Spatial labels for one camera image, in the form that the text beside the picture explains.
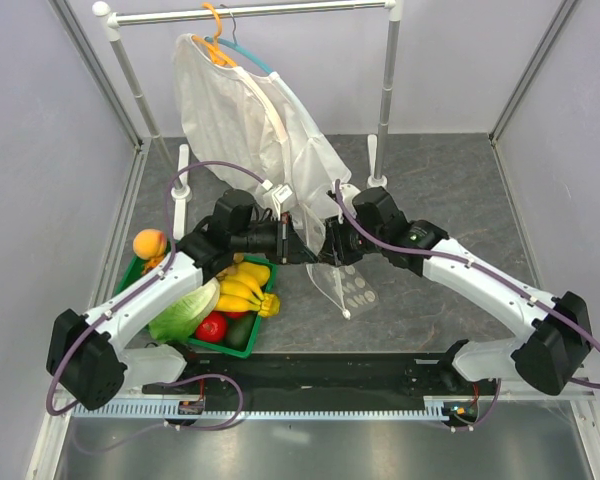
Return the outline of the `orange peach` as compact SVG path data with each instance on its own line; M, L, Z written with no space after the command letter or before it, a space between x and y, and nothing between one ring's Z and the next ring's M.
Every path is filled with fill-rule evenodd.
M134 254L142 260L152 260L165 254L167 236L157 229L144 229L133 239Z

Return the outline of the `clear dotted zip top bag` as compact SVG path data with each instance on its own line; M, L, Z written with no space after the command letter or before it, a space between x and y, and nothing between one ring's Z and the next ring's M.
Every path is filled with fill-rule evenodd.
M301 208L301 238L318 258L306 266L313 285L329 299L346 319L367 313L376 307L379 297L374 288L353 266L338 258L334 234L329 221L321 221L307 207Z

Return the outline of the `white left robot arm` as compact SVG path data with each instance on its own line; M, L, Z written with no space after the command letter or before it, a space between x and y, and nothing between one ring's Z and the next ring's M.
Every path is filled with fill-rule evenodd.
M131 349L128 344L165 309L229 267L237 253L263 254L278 265L317 262L289 213L255 221L254 209L251 194L227 191L212 214L142 279L84 314L61 313L46 361L50 387L64 387L88 410L104 406L122 389L147 384L168 384L178 393L195 389L200 371L177 349Z

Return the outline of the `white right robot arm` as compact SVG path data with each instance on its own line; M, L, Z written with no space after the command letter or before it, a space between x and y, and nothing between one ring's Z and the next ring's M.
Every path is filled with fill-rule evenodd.
M586 302L572 292L557 297L474 256L436 225L409 221L382 187L344 198L334 186L339 214L326 224L326 259L349 265L367 255L441 284L478 306L511 333L504 340L456 341L438 368L447 392L473 382L520 379L551 396L562 393L592 349Z

